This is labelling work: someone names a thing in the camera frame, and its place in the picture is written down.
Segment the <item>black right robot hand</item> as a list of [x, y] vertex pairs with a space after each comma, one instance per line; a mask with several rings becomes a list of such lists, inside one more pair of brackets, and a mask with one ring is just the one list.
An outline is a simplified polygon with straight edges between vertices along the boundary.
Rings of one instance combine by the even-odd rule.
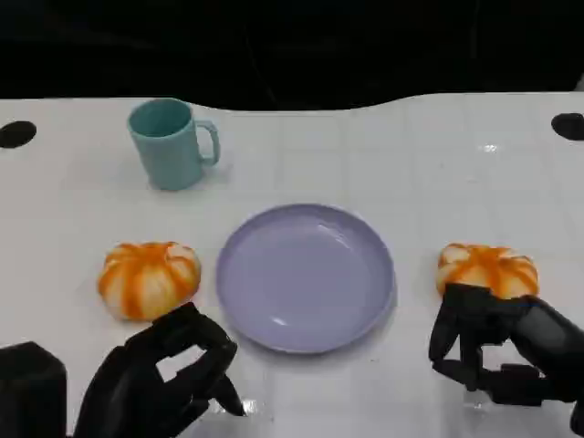
[[[482, 348], [511, 341], [526, 364], [483, 365]], [[545, 301], [501, 299], [485, 287], [445, 288], [429, 345], [433, 369], [498, 404], [583, 399], [583, 331]]]

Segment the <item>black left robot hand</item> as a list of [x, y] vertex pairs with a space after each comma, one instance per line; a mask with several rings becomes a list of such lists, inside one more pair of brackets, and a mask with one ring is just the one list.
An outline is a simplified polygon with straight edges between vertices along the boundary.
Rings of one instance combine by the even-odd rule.
[[[192, 346], [194, 363], [165, 381], [157, 367]], [[211, 401], [233, 416], [245, 408], [227, 370], [236, 344], [193, 303], [158, 318], [114, 348], [99, 366], [81, 403], [77, 437], [176, 437]]]

